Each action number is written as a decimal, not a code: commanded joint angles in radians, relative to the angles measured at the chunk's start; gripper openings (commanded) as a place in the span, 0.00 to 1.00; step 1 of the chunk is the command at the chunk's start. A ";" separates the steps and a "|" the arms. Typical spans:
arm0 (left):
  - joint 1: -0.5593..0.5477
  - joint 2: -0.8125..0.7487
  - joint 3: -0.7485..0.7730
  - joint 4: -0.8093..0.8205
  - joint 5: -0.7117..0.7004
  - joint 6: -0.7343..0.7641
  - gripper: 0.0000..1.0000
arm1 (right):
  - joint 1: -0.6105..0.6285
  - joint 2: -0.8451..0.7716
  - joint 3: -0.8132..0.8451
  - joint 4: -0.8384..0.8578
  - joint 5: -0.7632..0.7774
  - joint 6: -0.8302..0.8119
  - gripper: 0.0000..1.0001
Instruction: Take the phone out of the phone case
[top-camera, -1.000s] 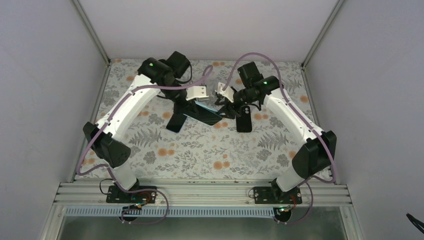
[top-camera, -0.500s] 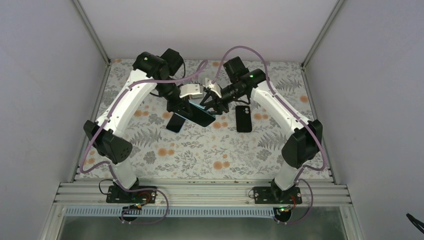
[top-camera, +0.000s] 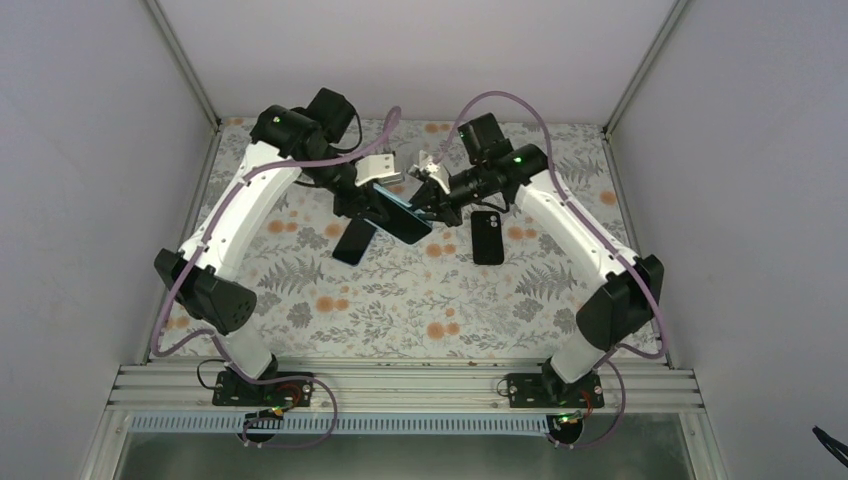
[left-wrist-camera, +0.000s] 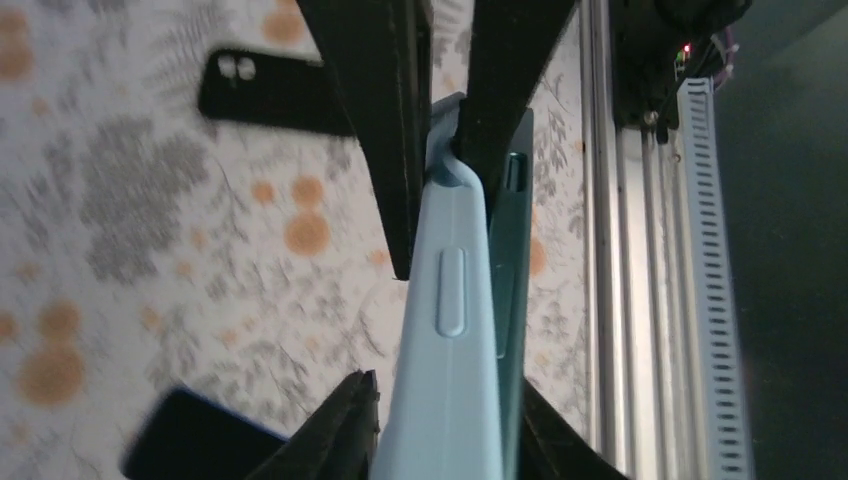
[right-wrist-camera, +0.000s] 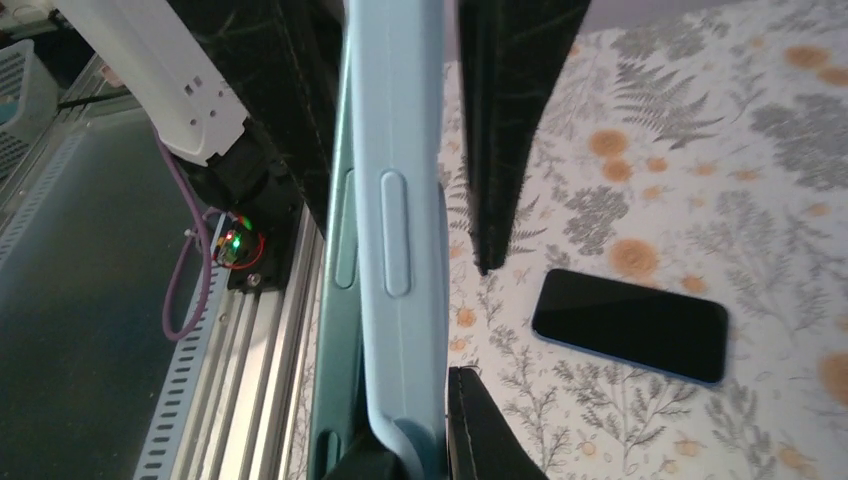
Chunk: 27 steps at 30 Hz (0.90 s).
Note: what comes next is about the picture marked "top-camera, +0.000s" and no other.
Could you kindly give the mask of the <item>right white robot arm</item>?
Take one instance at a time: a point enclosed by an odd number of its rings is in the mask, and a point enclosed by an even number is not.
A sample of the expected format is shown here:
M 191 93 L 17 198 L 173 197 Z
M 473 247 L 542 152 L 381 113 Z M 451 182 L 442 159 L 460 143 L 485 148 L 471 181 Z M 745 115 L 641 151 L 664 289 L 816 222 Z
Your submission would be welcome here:
M 529 214 L 593 279 L 595 291 L 575 315 L 576 333 L 541 366 L 544 401 L 565 407 L 590 392 L 590 376 L 623 341 L 655 317 L 664 266 L 616 239 L 565 188 L 548 153 L 514 147 L 492 114 L 460 125 L 471 163 L 450 174 L 422 151 L 409 169 L 422 185 L 411 203 L 428 220 L 456 226 L 463 207 L 493 194 Z

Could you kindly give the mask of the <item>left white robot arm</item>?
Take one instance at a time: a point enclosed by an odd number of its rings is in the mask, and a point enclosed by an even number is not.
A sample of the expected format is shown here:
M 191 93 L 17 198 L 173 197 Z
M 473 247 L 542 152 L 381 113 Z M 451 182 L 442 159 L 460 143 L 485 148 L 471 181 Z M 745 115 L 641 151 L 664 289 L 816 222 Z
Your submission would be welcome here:
M 336 149 L 357 114 L 343 95 L 326 88 L 306 107 L 271 105 L 259 114 L 237 171 L 213 209 L 177 250 L 163 249 L 154 260 L 166 295 L 149 340 L 153 355 L 170 356 L 206 336 L 240 377 L 238 390 L 249 402 L 263 405 L 276 396 L 276 358 L 250 324 L 257 296 L 235 278 L 261 223 L 301 175 L 317 174 L 319 187 L 355 216 L 379 206 L 374 183 L 384 171 L 362 177 L 357 166 L 377 156 L 402 110 L 390 108 L 370 143 Z

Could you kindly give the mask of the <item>black phone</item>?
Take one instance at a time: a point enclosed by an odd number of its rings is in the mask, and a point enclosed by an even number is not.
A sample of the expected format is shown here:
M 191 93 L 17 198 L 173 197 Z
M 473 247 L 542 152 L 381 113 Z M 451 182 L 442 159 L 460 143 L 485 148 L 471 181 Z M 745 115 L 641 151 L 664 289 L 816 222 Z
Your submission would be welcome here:
M 376 232 L 377 228 L 368 221 L 353 219 L 332 251 L 332 258 L 349 266 L 357 266 Z

